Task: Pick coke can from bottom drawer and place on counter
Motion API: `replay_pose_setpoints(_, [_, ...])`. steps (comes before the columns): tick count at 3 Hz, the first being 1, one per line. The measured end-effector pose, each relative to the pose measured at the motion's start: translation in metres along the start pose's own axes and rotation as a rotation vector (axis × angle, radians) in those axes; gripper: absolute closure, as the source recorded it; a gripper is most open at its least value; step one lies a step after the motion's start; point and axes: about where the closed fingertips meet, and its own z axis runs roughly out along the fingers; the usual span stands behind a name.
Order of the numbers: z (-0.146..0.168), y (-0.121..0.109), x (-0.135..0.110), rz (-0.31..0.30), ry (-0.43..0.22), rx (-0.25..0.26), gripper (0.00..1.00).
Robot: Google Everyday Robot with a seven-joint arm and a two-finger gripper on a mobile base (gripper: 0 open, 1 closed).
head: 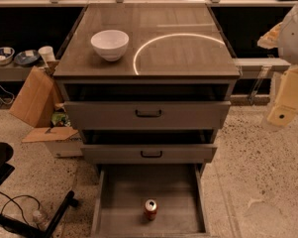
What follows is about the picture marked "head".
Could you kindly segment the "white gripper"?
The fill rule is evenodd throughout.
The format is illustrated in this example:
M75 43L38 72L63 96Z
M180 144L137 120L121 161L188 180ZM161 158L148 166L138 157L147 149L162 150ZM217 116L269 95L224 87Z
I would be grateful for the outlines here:
M282 23L278 23L257 41L264 49L278 47ZM298 113L298 65L291 65L282 75L276 95L275 105L272 105L266 116L268 123L277 126L287 126Z

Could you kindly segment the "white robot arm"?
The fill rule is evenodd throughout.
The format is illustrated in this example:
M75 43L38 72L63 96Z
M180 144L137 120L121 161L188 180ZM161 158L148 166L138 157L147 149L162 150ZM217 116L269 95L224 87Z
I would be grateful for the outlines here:
M276 97L266 115L270 125L285 127L298 113L298 1L281 23L259 38L257 45L269 50L277 48L279 57L290 63L280 77Z

